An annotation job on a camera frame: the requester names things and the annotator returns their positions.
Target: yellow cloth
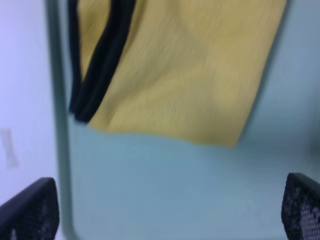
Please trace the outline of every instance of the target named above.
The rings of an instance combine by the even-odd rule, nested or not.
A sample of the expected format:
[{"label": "yellow cloth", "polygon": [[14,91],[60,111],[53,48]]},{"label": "yellow cloth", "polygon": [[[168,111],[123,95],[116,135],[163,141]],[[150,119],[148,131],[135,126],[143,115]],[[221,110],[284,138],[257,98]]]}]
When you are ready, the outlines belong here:
[{"label": "yellow cloth", "polygon": [[[111,84],[89,125],[234,145],[255,100],[286,0],[137,0]],[[108,0],[80,0],[85,74]]]}]

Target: yellow fabric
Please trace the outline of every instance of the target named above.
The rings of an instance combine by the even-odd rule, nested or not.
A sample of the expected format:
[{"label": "yellow fabric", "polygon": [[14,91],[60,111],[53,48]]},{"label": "yellow fabric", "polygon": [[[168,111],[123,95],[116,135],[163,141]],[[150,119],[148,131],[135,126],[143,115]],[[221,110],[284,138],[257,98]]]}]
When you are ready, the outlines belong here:
[{"label": "yellow fabric", "polygon": [[[79,2],[84,74],[110,4]],[[137,0],[120,62],[89,124],[107,132],[234,145],[255,100],[285,4]]]}]

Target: hanging garment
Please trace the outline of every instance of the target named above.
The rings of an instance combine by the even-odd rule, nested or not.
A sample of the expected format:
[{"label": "hanging garment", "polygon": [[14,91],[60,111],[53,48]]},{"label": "hanging garment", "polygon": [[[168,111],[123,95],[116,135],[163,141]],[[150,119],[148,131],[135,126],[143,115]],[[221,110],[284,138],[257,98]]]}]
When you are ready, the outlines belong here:
[{"label": "hanging garment", "polygon": [[109,133],[237,143],[286,0],[69,0],[70,111]]}]

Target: black trim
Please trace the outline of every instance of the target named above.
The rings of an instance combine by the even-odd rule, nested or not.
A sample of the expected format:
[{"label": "black trim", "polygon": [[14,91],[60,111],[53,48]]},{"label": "black trim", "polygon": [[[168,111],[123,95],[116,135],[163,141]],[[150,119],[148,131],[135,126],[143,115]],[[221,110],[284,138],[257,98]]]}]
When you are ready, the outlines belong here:
[{"label": "black trim", "polygon": [[81,81],[77,1],[69,0],[69,34],[73,69],[70,111],[88,123],[98,110],[117,69],[127,41],[135,0],[111,0],[106,27],[93,52],[84,82]]}]

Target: black edging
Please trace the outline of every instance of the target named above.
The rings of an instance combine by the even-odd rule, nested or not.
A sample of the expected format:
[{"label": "black edging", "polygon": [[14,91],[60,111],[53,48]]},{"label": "black edging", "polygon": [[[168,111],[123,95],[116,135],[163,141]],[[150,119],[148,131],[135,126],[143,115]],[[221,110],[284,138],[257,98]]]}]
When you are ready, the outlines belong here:
[{"label": "black edging", "polygon": [[72,34],[70,44],[74,44],[70,46],[73,69],[70,111],[74,113],[76,120],[88,123],[103,100],[117,69],[129,34],[135,0],[111,0],[108,22],[95,47],[83,83],[80,73],[77,4],[73,4],[74,2],[76,0],[69,0],[69,33]]},{"label": "black edging", "polygon": [[74,113],[76,110],[75,102],[81,88],[80,70],[80,47],[79,47],[79,25],[77,18],[78,0],[68,0],[68,24],[69,24],[69,47],[72,65],[72,92],[69,110]]}]

